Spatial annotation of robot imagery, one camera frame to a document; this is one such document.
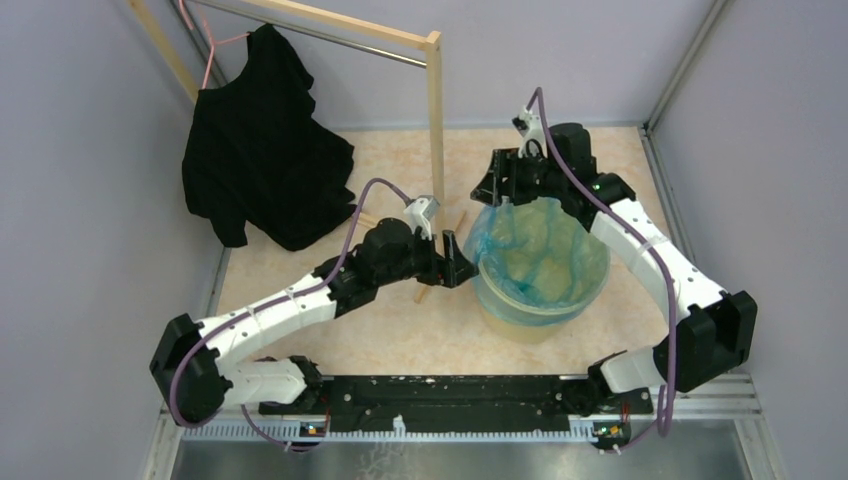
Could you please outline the wooden clothes rack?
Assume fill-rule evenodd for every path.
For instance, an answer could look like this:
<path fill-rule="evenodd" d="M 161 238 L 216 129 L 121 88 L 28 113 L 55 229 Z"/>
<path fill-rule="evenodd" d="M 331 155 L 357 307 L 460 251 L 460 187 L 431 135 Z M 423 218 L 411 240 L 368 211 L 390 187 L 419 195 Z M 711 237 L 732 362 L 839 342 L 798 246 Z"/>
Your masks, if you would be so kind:
<path fill-rule="evenodd" d="M 203 1 L 201 4 L 214 10 L 251 20 L 271 23 L 285 30 L 424 70 L 426 72 L 428 102 L 432 192 L 442 207 L 446 207 L 449 204 L 445 194 L 443 56 L 442 33 L 440 31 L 434 30 L 426 35 L 414 34 L 395 27 L 389 27 L 295 1 L 235 1 L 231 4 L 224 1 Z M 128 1 L 126 5 L 130 8 L 130 11 L 181 87 L 188 101 L 191 104 L 195 104 L 199 91 L 206 83 L 198 83 L 195 80 L 147 2 Z M 422 52 L 424 58 L 418 60 L 385 49 L 355 42 L 343 36 L 332 35 L 320 30 L 285 22 L 280 18 L 282 15 L 336 28 L 348 34 L 358 34 L 389 44 L 415 49 Z"/>

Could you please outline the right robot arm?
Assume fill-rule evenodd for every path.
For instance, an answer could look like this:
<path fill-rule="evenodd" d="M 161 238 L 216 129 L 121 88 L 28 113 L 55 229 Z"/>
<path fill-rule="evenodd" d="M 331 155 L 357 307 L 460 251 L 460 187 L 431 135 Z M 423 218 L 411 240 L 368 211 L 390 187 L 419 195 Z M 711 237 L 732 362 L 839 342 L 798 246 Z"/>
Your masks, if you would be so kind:
<path fill-rule="evenodd" d="M 557 202 L 625 263 L 669 325 L 659 344 L 594 364 L 586 385 L 589 404 L 612 412 L 628 391 L 662 386 L 686 393 L 743 365 L 758 313 L 752 296 L 731 293 L 703 275 L 655 226 L 620 176 L 598 171 L 591 136 L 581 124 L 546 127 L 530 113 L 513 124 L 520 146 L 494 150 L 472 199 L 490 207 Z"/>

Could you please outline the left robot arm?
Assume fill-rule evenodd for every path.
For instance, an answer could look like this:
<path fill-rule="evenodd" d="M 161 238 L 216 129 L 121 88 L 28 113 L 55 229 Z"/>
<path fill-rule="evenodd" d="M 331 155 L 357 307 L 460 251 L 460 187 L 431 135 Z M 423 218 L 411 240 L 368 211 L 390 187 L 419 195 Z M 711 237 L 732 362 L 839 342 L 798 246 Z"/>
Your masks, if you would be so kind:
<path fill-rule="evenodd" d="M 219 410 L 272 402 L 308 413 L 319 404 L 319 375 L 305 360 L 248 362 L 264 347 L 305 327 L 344 316 L 375 300 L 380 288 L 414 280 L 456 288 L 478 274 L 451 230 L 424 237 L 386 218 L 351 250 L 325 261 L 294 285 L 227 314 L 165 326 L 150 373 L 179 426 L 199 428 Z"/>

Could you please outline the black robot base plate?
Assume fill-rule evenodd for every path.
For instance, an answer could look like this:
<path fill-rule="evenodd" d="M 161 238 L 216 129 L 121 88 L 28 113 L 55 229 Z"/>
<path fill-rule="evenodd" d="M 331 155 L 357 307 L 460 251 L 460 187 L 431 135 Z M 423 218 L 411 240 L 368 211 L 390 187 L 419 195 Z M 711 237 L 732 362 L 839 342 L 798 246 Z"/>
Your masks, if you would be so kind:
<path fill-rule="evenodd" d="M 329 421 L 332 433 L 565 432 L 571 417 L 652 414 L 646 388 L 602 396 L 584 376 L 465 375 L 325 377 L 292 404 L 263 402 L 262 416 Z"/>

